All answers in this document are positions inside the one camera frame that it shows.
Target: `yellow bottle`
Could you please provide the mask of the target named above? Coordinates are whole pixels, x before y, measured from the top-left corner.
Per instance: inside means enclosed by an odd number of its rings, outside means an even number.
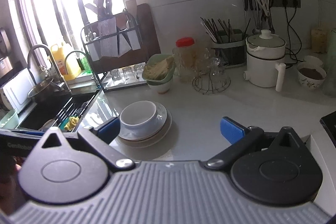
[[[67,58],[68,74],[66,74],[64,60],[68,53],[73,50],[73,47],[65,42],[62,42],[61,46],[59,44],[55,44],[50,47],[51,54],[55,59],[58,69],[66,81],[75,79],[82,72],[77,62],[76,54],[74,53]]]

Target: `yellow cloth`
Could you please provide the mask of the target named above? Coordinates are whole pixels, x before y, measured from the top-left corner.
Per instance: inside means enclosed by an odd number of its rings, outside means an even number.
[[[73,130],[79,122],[79,117],[70,117],[69,122],[64,126],[64,129],[67,131]]]

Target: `black plug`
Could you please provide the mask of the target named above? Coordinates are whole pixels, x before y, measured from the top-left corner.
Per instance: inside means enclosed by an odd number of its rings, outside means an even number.
[[[282,6],[286,8],[287,5],[288,5],[288,1],[287,0],[282,0]]]
[[[297,0],[293,0],[293,6],[294,8],[297,8],[299,6],[299,2]]]

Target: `white plate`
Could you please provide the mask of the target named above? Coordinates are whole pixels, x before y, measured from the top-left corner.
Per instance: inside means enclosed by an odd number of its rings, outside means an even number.
[[[120,123],[120,133],[119,133],[120,138],[127,140],[127,141],[145,140],[155,135],[163,127],[167,119],[167,110],[162,104],[157,103],[157,102],[153,102],[153,103],[156,105],[156,108],[157,108],[157,117],[155,121],[153,121],[153,124],[150,127],[150,129],[148,130],[148,134],[146,134],[145,136],[141,136],[141,137],[136,136],[133,130],[125,128],[125,126],[122,123]]]
[[[167,135],[167,133],[168,133],[170,127],[171,127],[171,124],[173,122],[170,111],[167,110],[167,113],[168,113],[167,120],[166,120],[164,126],[155,135],[153,135],[153,136],[151,136],[151,137],[149,137],[145,140],[141,140],[141,141],[127,141],[127,140],[124,140],[124,139],[120,138],[119,136],[115,140],[117,142],[123,144],[123,145],[129,146],[129,147],[132,147],[132,148],[145,148],[145,147],[149,147],[153,144],[156,144],[157,142],[162,140],[164,136]]]

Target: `faucet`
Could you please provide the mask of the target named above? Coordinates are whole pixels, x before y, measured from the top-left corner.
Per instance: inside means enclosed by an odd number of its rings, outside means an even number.
[[[32,46],[32,48],[28,52],[28,57],[27,57],[27,69],[28,69],[28,72],[29,72],[31,78],[33,79],[35,85],[36,85],[36,80],[35,80],[33,74],[30,71],[30,67],[31,67],[32,54],[33,54],[34,50],[36,50],[37,48],[44,48],[45,51],[46,51],[46,53],[47,53],[47,55],[50,56],[51,63],[54,66],[55,71],[56,71],[57,76],[58,76],[57,81],[60,82],[60,84],[57,85],[58,86],[58,90],[60,90],[61,88],[64,88],[64,90],[70,91],[70,88],[69,88],[67,82],[64,80],[63,75],[61,74],[61,72],[59,71],[59,69],[58,69],[58,67],[57,67],[57,65],[55,63],[55,59],[54,59],[53,55],[51,54],[51,51],[49,50],[49,48],[46,45],[43,45],[43,44],[38,44],[38,45]]]
[[[67,56],[65,57],[65,59],[64,59],[65,72],[66,72],[67,74],[68,74],[67,59],[68,59],[69,55],[72,54],[72,53],[74,53],[74,52],[79,52],[79,53],[81,53],[81,54],[84,54],[84,56],[85,56],[86,59],[87,59],[87,56],[86,56],[85,52],[82,52],[82,51],[79,51],[79,50],[74,50],[74,51],[69,52],[68,55],[67,55]],[[94,82],[96,83],[97,88],[100,88],[100,84],[99,84],[97,78],[95,77],[95,73],[94,73],[93,71],[92,71],[92,75],[93,75],[92,78],[93,78]]]

